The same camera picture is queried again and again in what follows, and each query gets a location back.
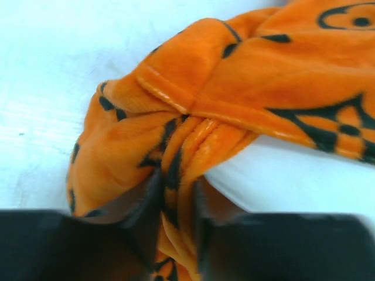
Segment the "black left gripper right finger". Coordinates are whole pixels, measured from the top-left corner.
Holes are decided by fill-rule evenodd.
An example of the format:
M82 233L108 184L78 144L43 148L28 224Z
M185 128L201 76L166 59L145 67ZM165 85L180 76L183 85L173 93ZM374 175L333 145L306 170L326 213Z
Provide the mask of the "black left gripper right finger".
M374 236L357 215L255 213L193 185L202 280L373 280Z

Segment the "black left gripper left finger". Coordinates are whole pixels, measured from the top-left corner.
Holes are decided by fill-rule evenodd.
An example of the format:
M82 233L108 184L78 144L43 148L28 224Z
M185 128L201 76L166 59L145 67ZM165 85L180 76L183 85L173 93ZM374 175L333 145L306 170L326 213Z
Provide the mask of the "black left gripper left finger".
M2 280L150 280L162 172L83 217L1 211Z

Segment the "white pillow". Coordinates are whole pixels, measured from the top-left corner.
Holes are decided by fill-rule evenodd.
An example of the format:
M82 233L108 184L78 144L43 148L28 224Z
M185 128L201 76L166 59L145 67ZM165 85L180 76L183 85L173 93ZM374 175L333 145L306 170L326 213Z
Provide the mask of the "white pillow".
M247 211L374 219L374 166L262 136L204 174Z

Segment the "orange patterned plush pillowcase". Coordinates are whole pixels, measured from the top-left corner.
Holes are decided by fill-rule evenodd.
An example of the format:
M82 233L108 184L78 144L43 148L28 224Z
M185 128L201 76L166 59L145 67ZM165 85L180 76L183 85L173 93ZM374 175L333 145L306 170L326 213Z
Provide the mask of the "orange patterned plush pillowcase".
M197 280L193 182L261 135L374 163L373 1L202 19L100 84L71 156L71 212L88 214L160 167L158 258Z

